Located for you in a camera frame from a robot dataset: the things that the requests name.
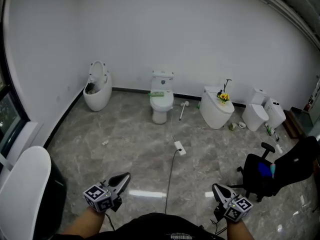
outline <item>chair armrest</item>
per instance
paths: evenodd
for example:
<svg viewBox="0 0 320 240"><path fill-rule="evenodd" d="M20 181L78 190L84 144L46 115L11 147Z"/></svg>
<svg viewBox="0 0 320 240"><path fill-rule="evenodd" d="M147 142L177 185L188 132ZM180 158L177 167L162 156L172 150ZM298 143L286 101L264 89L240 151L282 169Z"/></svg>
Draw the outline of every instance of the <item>chair armrest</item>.
<svg viewBox="0 0 320 240"><path fill-rule="evenodd" d="M272 152L272 153L276 152L275 148L269 145L268 143L262 142L261 147L263 147L265 150L268 150L269 152Z"/></svg>
<svg viewBox="0 0 320 240"><path fill-rule="evenodd" d="M263 147L265 149L262 158L265 159L267 157L267 155L269 154L269 152L275 153L276 150L273 146L269 145L268 143L262 142L261 143L261 147Z"/></svg>

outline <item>faucet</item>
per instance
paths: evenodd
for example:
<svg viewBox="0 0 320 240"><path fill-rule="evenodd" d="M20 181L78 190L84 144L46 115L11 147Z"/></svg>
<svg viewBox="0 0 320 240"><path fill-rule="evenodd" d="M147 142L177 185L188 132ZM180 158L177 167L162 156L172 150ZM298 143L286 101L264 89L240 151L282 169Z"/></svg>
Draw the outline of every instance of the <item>faucet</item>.
<svg viewBox="0 0 320 240"><path fill-rule="evenodd" d="M223 92L226 93L226 87L229 81L232 81L232 79L227 79L226 83L223 85Z"/></svg>

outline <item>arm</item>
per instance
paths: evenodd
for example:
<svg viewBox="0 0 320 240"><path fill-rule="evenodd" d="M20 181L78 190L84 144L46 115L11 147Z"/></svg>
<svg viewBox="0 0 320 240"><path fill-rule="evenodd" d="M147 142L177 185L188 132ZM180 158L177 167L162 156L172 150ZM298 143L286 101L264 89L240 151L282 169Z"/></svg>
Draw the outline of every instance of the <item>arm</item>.
<svg viewBox="0 0 320 240"><path fill-rule="evenodd" d="M242 220L240 220L238 223L233 223L227 219L226 226L228 240L254 240L253 236L250 234Z"/></svg>
<svg viewBox="0 0 320 240"><path fill-rule="evenodd" d="M96 212L88 207L62 235L76 235L88 238L99 233L105 219L105 213Z"/></svg>

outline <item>black shirt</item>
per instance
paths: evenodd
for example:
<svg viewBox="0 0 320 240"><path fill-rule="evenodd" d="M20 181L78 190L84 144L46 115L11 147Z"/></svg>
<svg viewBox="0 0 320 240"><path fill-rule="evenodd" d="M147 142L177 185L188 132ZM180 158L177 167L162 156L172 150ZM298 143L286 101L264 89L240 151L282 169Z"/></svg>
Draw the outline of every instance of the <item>black shirt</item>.
<svg viewBox="0 0 320 240"><path fill-rule="evenodd" d="M79 235L56 234L51 240L82 240ZM86 238L88 240L212 240L223 239L192 224L184 218L150 213L135 218L116 231L107 231Z"/></svg>

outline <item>toilet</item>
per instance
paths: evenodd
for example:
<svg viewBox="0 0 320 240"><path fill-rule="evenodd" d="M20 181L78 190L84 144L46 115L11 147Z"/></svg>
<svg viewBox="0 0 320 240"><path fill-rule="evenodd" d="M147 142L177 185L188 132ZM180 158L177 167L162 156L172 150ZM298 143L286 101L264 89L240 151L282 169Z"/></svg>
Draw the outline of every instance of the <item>toilet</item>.
<svg viewBox="0 0 320 240"><path fill-rule="evenodd" d="M172 109L174 104L174 93L172 84L174 73L155 70L152 72L151 93L164 92L164 96L150 96L152 107L152 120L155 124L164 124L167 121L167 112Z"/></svg>
<svg viewBox="0 0 320 240"><path fill-rule="evenodd" d="M286 120L286 115L281 108L279 102L273 98L269 98L264 105L264 110L269 116L269 120L266 121L269 127L275 129Z"/></svg>
<svg viewBox="0 0 320 240"><path fill-rule="evenodd" d="M267 112L261 105L266 96L267 94L263 90L254 88L248 96L242 119L252 132L255 132L264 122L269 120Z"/></svg>
<svg viewBox="0 0 320 240"><path fill-rule="evenodd" d="M112 79L106 64L96 60L90 65L89 78L83 89L85 103L93 111L102 110L108 103L112 92Z"/></svg>
<svg viewBox="0 0 320 240"><path fill-rule="evenodd" d="M229 100L223 104L217 97L218 87L205 86L202 94L200 113L204 121L213 129L219 129L229 120L235 107Z"/></svg>

